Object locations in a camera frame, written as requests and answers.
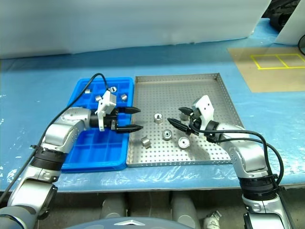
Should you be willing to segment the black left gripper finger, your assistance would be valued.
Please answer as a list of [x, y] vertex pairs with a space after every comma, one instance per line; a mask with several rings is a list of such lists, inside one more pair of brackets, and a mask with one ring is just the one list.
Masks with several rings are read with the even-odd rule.
[[141, 125], [125, 125], [125, 126], [117, 126], [117, 133], [132, 133], [143, 129]]
[[124, 113], [124, 114], [135, 114], [140, 112], [140, 109], [136, 107], [118, 107], [117, 110], [118, 113]]

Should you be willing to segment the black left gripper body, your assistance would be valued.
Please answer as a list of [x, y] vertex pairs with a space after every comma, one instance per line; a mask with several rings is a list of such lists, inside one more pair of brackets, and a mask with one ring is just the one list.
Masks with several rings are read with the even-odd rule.
[[103, 118], [103, 127], [111, 130], [117, 130], [118, 128], [118, 108], [114, 108], [110, 114], [106, 114]]

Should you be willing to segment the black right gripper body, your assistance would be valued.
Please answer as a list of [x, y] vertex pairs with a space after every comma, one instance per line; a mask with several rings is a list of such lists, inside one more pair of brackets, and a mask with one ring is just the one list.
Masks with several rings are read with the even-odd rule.
[[200, 130], [201, 125], [202, 125], [202, 121], [201, 121], [200, 116], [201, 116], [201, 112], [200, 112], [200, 110], [198, 108], [195, 108], [190, 113], [189, 128], [192, 130], [192, 133], [195, 134], [195, 135], [199, 135], [199, 132], [194, 130], [193, 127], [195, 127], [195, 129], [199, 129]]

